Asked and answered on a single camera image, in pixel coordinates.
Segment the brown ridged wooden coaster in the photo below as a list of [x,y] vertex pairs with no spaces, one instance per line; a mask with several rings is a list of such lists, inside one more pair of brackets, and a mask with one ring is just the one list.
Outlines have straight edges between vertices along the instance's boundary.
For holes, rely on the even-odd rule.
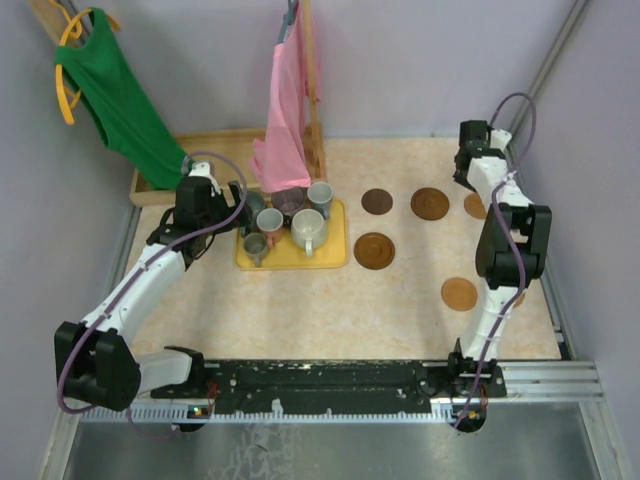
[[361,235],[354,245],[356,261],[369,270],[381,270],[388,267],[395,258],[395,245],[386,235],[368,232]]

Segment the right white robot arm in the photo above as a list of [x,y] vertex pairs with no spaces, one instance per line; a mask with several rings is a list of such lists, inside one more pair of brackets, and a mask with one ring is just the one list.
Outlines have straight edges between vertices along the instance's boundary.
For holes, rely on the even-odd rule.
[[510,140],[509,132],[485,120],[460,124],[453,179],[476,193],[486,210],[475,253],[476,273],[482,280],[480,304],[458,339],[465,360],[446,372],[448,387],[461,396],[481,385],[482,372],[473,362],[497,359],[515,303],[541,277],[546,264],[552,212],[522,192],[506,159]]

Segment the cork woven coaster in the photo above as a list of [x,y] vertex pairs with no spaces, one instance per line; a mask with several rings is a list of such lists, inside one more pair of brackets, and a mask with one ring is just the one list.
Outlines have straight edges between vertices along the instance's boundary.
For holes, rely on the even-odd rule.
[[523,293],[518,297],[518,299],[517,299],[517,300],[516,300],[516,302],[514,303],[513,307],[514,307],[514,308],[518,308],[518,307],[519,307],[519,306],[524,302],[525,296],[526,296],[526,292],[523,292]]

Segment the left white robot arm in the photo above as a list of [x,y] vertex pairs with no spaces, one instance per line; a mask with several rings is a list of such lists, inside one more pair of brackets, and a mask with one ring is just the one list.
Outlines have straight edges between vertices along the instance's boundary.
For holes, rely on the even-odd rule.
[[187,176],[149,235],[134,267],[111,294],[78,323],[63,322],[54,334],[59,407],[73,413],[67,399],[116,412],[141,393],[174,385],[184,395],[201,394],[208,373],[185,348],[135,357],[131,345],[157,302],[211,246],[219,233],[239,227],[248,188],[244,178],[229,185],[233,206],[208,177]]

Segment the grey blue mug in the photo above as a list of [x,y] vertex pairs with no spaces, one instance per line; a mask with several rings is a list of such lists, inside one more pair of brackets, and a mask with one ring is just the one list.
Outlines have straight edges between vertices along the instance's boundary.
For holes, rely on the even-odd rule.
[[310,207],[320,213],[325,220],[330,218],[333,198],[334,190],[326,182],[315,182],[307,189],[307,199]]

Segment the large white mug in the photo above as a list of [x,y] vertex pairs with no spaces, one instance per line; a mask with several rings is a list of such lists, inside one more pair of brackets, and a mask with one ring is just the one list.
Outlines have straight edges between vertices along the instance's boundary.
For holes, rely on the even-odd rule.
[[318,211],[303,209],[293,217],[291,234],[295,245],[311,258],[328,239],[328,223]]

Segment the light wooden coaster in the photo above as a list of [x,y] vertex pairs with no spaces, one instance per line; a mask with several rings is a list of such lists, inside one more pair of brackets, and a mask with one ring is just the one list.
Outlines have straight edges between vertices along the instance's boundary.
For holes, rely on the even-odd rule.
[[451,277],[441,286],[441,298],[445,305],[458,312],[470,311],[478,301],[476,286],[462,277]]
[[477,193],[471,193],[465,197],[464,209],[472,218],[477,220],[484,220],[486,218],[486,208]]

